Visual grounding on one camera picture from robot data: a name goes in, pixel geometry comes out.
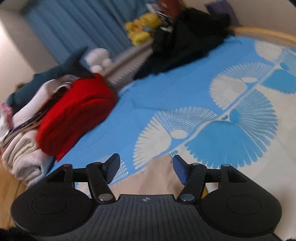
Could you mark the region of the beige and mustard hooded jacket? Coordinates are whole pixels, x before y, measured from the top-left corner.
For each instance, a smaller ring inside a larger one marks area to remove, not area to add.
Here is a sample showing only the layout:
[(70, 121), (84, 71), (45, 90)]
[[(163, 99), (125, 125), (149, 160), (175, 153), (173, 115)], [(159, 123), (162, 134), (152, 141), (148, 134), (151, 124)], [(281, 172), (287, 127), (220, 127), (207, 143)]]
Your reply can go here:
[(173, 160), (169, 154), (151, 160), (142, 170), (110, 187), (116, 198), (121, 194), (172, 194), (178, 197), (183, 188), (173, 170)]

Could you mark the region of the white folded clothes stack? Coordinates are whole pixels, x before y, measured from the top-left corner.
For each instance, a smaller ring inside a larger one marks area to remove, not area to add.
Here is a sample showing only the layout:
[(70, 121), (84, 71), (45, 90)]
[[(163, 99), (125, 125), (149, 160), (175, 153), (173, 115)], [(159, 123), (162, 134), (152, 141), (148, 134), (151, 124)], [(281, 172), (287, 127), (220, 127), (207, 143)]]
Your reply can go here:
[(12, 130), (1, 137), (1, 147), (8, 144), (19, 133), (38, 126), (49, 109), (71, 87), (73, 81), (66, 78), (45, 82), (34, 97), (12, 117)]

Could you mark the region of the red folded blanket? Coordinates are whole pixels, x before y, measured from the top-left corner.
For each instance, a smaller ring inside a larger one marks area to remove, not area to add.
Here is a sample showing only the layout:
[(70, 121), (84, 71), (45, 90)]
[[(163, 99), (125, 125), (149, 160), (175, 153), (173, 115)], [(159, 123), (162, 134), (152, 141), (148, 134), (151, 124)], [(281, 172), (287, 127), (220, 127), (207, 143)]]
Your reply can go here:
[(98, 73), (80, 78), (46, 113), (37, 142), (47, 155), (60, 161), (87, 132), (102, 123), (117, 103), (117, 96)]

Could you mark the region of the white folded quilt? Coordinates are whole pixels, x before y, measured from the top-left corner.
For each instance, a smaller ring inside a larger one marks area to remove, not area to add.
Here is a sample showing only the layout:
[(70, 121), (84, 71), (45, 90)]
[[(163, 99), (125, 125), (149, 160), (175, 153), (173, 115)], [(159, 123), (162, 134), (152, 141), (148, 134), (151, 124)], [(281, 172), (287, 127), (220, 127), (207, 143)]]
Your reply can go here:
[(53, 156), (40, 149), (37, 134), (37, 130), (17, 134), (3, 148), (1, 156), (4, 168), (18, 180), (25, 182), (28, 188), (42, 180), (54, 162)]

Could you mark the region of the blue patterned bed sheet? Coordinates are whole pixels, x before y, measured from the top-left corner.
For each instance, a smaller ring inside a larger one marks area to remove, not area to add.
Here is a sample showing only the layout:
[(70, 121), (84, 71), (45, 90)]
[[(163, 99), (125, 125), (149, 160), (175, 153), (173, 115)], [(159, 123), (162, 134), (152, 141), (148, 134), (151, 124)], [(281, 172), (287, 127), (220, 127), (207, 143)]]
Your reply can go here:
[(230, 164), (282, 206), (295, 237), (295, 48), (230, 37), (206, 58), (133, 83), (108, 118), (55, 164), (83, 168), (118, 153), (114, 185), (156, 158)]

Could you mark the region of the teal folded cloth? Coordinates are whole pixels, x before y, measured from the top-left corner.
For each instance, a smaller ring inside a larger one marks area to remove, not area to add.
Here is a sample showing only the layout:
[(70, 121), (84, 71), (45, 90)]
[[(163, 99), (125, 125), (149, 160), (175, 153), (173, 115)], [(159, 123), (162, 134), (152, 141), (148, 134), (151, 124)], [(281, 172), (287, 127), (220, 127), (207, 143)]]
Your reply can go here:
[(16, 114), (20, 109), (28, 104), (39, 88), (49, 80), (59, 79), (66, 75), (93, 78), (94, 75), (80, 63), (80, 60), (86, 53), (87, 49), (88, 47), (86, 46), (82, 47), (73, 53), (73, 55), (68, 57), (63, 64), (35, 74), (30, 82), (10, 94), (10, 96), (6, 99), (6, 104), (11, 107), (13, 114)]

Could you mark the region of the white plush toy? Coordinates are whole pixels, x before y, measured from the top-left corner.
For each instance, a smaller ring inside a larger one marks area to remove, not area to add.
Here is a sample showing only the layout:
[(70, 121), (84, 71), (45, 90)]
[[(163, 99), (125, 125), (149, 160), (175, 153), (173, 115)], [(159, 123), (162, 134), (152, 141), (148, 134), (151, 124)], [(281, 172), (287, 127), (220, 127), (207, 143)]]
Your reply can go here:
[(112, 65), (109, 51), (103, 48), (91, 50), (84, 59), (92, 73), (102, 73)]

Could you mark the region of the black garment pile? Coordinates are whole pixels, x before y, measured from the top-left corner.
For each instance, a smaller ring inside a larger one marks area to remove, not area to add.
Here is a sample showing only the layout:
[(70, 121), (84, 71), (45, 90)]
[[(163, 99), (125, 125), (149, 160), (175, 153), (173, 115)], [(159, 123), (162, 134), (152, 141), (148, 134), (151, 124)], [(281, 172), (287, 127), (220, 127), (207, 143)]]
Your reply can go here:
[(173, 22), (172, 31), (158, 29), (152, 53), (134, 80), (158, 75), (204, 58), (230, 36), (231, 18), (226, 13), (208, 14), (195, 8), (183, 10)]

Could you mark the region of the yellow plush toys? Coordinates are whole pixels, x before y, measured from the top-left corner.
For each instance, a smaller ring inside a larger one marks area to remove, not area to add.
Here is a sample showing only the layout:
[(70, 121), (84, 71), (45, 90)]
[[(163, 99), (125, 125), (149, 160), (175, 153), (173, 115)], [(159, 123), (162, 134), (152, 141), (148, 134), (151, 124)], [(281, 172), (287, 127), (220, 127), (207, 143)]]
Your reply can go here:
[(132, 22), (126, 22), (124, 29), (127, 37), (134, 46), (146, 42), (151, 37), (151, 32), (162, 25), (163, 21), (154, 13), (146, 13)]

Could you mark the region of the blue curtain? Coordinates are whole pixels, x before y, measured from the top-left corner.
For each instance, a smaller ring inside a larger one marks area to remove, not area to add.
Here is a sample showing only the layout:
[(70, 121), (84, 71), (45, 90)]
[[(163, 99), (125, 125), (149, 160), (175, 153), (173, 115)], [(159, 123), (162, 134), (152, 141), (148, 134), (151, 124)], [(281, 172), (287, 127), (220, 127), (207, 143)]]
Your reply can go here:
[(29, 1), (21, 10), (24, 19), (61, 64), (74, 51), (107, 49), (116, 57), (131, 47), (124, 24), (148, 12), (141, 0)]

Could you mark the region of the dark red plush toy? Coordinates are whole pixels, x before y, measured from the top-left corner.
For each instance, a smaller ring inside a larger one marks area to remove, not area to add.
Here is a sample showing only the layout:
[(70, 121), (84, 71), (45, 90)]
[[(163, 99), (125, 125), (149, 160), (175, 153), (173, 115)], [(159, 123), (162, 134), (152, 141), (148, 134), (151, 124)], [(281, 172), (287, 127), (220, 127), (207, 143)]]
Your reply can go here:
[(159, 6), (165, 14), (175, 17), (181, 12), (183, 2), (179, 0), (160, 0)]

